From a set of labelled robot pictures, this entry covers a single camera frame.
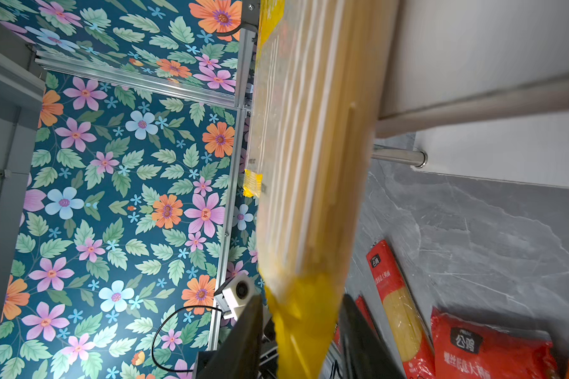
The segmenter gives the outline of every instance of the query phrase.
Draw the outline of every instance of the plastic bag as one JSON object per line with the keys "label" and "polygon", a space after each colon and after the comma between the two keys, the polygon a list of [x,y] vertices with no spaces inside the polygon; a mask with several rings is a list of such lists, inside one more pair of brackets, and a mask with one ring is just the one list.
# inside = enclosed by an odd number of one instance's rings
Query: plastic bag
{"label": "plastic bag", "polygon": [[560,379],[546,332],[496,329],[465,322],[435,308],[432,339],[439,378]]}

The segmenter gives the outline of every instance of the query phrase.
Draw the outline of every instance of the green leaf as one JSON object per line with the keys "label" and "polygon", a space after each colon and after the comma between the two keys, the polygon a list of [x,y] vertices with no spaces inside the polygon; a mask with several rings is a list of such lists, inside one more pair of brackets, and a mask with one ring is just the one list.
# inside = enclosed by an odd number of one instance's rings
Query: green leaf
{"label": "green leaf", "polygon": [[144,261],[143,263],[136,264],[135,267],[145,275],[156,275],[162,268],[162,263],[157,260]]}
{"label": "green leaf", "polygon": [[190,262],[201,270],[205,269],[205,262],[207,261],[205,252],[196,249],[190,253]]}
{"label": "green leaf", "polygon": [[184,168],[179,164],[168,166],[160,175],[161,178],[179,179],[185,174]]}
{"label": "green leaf", "polygon": [[217,173],[217,165],[219,162],[212,162],[206,164],[202,170],[200,170],[200,176],[203,177],[205,180],[213,180],[215,178],[215,174]]}
{"label": "green leaf", "polygon": [[35,215],[31,212],[27,212],[27,229],[30,231],[31,235],[40,237],[48,231],[48,224],[42,216]]}
{"label": "green leaf", "polygon": [[194,56],[183,51],[172,51],[168,54],[167,59],[170,59],[171,61],[178,61],[184,64],[195,64],[198,62]]}
{"label": "green leaf", "polygon": [[0,373],[2,379],[15,379],[25,367],[25,362],[21,358],[11,358],[6,362]]}
{"label": "green leaf", "polygon": [[82,337],[84,333],[89,335],[95,334],[99,326],[101,326],[101,318],[103,313],[98,313],[95,316],[90,316],[85,318],[83,321],[79,322],[74,331],[74,335],[78,338]]}
{"label": "green leaf", "polygon": [[42,255],[43,258],[54,258],[55,256],[61,255],[61,253],[64,252],[66,248],[73,243],[73,241],[68,241],[67,239],[49,239],[40,245],[40,255]]}
{"label": "green leaf", "polygon": [[121,248],[116,247],[107,252],[107,260],[114,265],[116,268],[127,269],[127,261],[129,260],[127,255],[122,251]]}
{"label": "green leaf", "polygon": [[29,340],[21,345],[19,352],[21,358],[38,362],[41,359],[49,359],[53,355],[48,352],[48,347],[38,340]]}
{"label": "green leaf", "polygon": [[89,353],[89,357],[85,361],[81,361],[84,375],[89,376],[91,379],[97,379],[99,371],[101,371],[101,354],[95,351]]}
{"label": "green leaf", "polygon": [[122,201],[114,201],[113,203],[111,203],[108,208],[114,212],[115,214],[118,215],[123,215],[126,216],[127,215],[127,211],[125,211],[123,208],[124,206],[126,206],[129,203],[129,200],[122,200]]}
{"label": "green leaf", "polygon": [[104,113],[103,110],[87,110],[76,119],[79,123],[94,123]]}
{"label": "green leaf", "polygon": [[31,155],[31,167],[38,167],[51,162],[51,153],[40,148]]}
{"label": "green leaf", "polygon": [[194,102],[190,105],[190,118],[194,121],[196,126],[200,125],[200,121],[205,118],[205,106],[199,102]]}
{"label": "green leaf", "polygon": [[130,13],[126,16],[121,16],[121,20],[124,22],[128,22],[132,24],[134,27],[144,30],[145,32],[150,33],[159,33],[160,28],[156,25],[155,22],[148,19],[147,17],[139,16],[139,15],[131,15]]}
{"label": "green leaf", "polygon": [[159,258],[162,259],[163,261],[169,260],[171,256],[173,256],[173,248],[165,245],[165,244],[158,244],[158,245],[154,245],[154,244],[150,244],[150,247],[152,247],[152,251],[154,252],[154,255]]}
{"label": "green leaf", "polygon": [[114,88],[114,95],[116,95],[121,103],[135,110],[135,94],[130,88],[125,91],[124,88],[118,86]]}
{"label": "green leaf", "polygon": [[46,292],[53,302],[71,306],[71,299],[67,296],[67,292],[55,291],[54,289],[49,289]]}
{"label": "green leaf", "polygon": [[133,347],[135,342],[137,342],[137,338],[133,339],[123,338],[121,340],[112,343],[108,351],[110,352],[111,356],[118,358],[121,355],[124,355],[127,351],[129,351]]}
{"label": "green leaf", "polygon": [[176,98],[160,100],[160,104],[170,111],[179,112],[183,110],[183,102]]}
{"label": "green leaf", "polygon": [[190,179],[177,180],[167,193],[174,193],[176,195],[185,195],[194,189],[194,185]]}
{"label": "green leaf", "polygon": [[15,249],[20,253],[31,253],[36,247],[36,240],[27,234],[19,233]]}
{"label": "green leaf", "polygon": [[57,170],[53,169],[52,167],[45,167],[41,169],[34,178],[34,185],[32,188],[50,186],[53,184],[55,179],[57,179]]}
{"label": "green leaf", "polygon": [[10,345],[0,345],[0,364],[13,356],[13,348]]}
{"label": "green leaf", "polygon": [[206,44],[200,49],[200,52],[208,55],[209,59],[221,59],[224,47],[225,45],[222,44]]}
{"label": "green leaf", "polygon": [[14,277],[22,277],[23,274],[25,274],[25,265],[21,261],[13,261],[11,275]]}
{"label": "green leaf", "polygon": [[146,245],[138,239],[131,239],[127,242],[125,249],[129,254],[141,256],[141,255],[150,255],[150,252],[147,251]]}
{"label": "green leaf", "polygon": [[163,229],[162,234],[164,234],[167,242],[174,247],[180,247],[187,241],[186,234],[175,229]]}
{"label": "green leaf", "polygon": [[48,139],[51,135],[51,130],[49,128],[40,128],[36,132],[36,142],[42,142]]}
{"label": "green leaf", "polygon": [[217,276],[217,267],[212,263],[205,263],[205,269],[207,270],[207,274],[209,277],[216,277]]}
{"label": "green leaf", "polygon": [[99,349],[103,349],[116,337],[116,330],[118,329],[118,324],[114,324],[112,326],[106,326],[104,329],[101,329],[94,337],[93,343],[95,347]]}
{"label": "green leaf", "polygon": [[87,261],[87,272],[89,272],[95,278],[101,278],[105,281],[108,281],[110,274],[108,271],[110,267],[107,266],[107,262],[103,260],[100,256],[97,257],[97,261],[94,263],[91,261]]}
{"label": "green leaf", "polygon": [[15,328],[14,322],[3,322],[0,324],[0,339],[8,337]]}
{"label": "green leaf", "polygon": [[195,347],[203,347],[209,343],[209,331],[203,330],[200,334],[194,339],[194,343],[190,346],[192,349]]}
{"label": "green leaf", "polygon": [[226,53],[238,53],[238,41],[228,42],[224,51]]}

